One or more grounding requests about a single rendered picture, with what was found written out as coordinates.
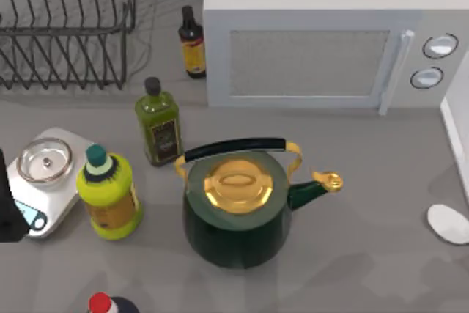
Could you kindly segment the yellow-green bottle teal cap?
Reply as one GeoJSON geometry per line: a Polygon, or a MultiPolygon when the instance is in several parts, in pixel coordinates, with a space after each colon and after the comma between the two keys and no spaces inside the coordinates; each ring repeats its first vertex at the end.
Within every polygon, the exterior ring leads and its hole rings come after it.
{"type": "Polygon", "coordinates": [[[106,151],[99,144],[89,146],[75,184],[90,223],[100,237],[121,240],[136,230],[143,208],[126,158],[106,151]]]}

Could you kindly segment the green and gold kettle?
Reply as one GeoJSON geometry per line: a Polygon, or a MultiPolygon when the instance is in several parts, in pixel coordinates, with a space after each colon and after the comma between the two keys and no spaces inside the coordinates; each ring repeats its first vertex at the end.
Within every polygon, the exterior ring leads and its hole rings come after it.
{"type": "Polygon", "coordinates": [[[279,137],[206,144],[174,162],[184,182],[183,224],[191,248],[222,268],[248,269],[274,258],[286,242],[293,211],[344,185],[335,172],[291,183],[301,148],[279,137]]]}

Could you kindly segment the green oil bottle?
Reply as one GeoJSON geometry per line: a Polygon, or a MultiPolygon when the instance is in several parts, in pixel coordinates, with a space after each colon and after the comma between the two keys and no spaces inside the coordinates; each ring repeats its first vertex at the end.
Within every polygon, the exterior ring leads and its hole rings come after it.
{"type": "Polygon", "coordinates": [[[180,111],[160,79],[144,80],[145,95],[135,104],[135,113],[144,139],[144,151],[153,166],[161,166],[183,154],[180,111]]]}

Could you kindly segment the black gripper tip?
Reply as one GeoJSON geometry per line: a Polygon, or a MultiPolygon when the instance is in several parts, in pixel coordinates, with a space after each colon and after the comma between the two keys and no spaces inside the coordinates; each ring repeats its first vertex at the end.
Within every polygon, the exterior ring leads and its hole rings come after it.
{"type": "Polygon", "coordinates": [[[30,227],[13,199],[3,150],[0,148],[0,243],[17,243],[30,227]]]}

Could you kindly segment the white kitchen scale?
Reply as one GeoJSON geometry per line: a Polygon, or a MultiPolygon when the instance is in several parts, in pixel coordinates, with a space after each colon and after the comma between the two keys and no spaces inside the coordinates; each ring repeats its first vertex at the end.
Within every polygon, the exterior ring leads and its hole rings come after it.
{"type": "Polygon", "coordinates": [[[7,167],[12,197],[29,238],[49,236],[80,199],[76,178],[93,142],[58,127],[44,130],[7,167]]]}

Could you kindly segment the microwave knob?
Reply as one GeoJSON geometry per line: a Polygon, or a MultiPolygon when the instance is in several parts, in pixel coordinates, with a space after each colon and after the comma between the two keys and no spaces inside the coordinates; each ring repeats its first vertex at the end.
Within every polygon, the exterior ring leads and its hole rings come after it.
{"type": "Polygon", "coordinates": [[[416,89],[431,89],[437,86],[444,77],[444,72],[438,67],[415,71],[411,75],[410,83],[416,89]]]}
{"type": "Polygon", "coordinates": [[[453,34],[430,37],[423,45],[422,51],[429,59],[442,59],[451,55],[458,47],[459,40],[453,34]]]}

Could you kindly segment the dark brown sauce bottle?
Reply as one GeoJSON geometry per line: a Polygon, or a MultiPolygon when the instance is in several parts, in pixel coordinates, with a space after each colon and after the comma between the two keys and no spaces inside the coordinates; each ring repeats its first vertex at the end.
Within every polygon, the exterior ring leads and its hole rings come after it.
{"type": "Polygon", "coordinates": [[[196,21],[192,6],[183,6],[181,12],[182,25],[178,29],[178,35],[182,46],[185,71],[192,79],[205,78],[206,62],[203,27],[196,21]]]}

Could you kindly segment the microwave door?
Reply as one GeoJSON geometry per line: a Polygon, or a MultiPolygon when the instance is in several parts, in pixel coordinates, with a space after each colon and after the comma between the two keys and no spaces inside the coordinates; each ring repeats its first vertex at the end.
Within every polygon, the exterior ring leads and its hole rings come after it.
{"type": "Polygon", "coordinates": [[[377,108],[419,20],[402,10],[208,10],[208,103],[377,108]]]}

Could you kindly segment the white rounded object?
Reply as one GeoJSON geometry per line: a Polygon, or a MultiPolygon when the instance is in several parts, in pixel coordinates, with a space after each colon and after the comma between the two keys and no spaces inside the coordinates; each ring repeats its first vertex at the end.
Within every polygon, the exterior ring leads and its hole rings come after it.
{"type": "Polygon", "coordinates": [[[460,212],[435,204],[428,208],[426,219],[432,230],[446,242],[469,245],[469,220],[460,212]]]}

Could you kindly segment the dark bottle red cap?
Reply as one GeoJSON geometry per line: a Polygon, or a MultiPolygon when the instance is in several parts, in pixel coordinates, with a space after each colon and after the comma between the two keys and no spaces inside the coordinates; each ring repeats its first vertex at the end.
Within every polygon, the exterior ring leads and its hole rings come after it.
{"type": "Polygon", "coordinates": [[[88,301],[87,313],[140,313],[138,307],[127,298],[95,293],[88,301]]]}

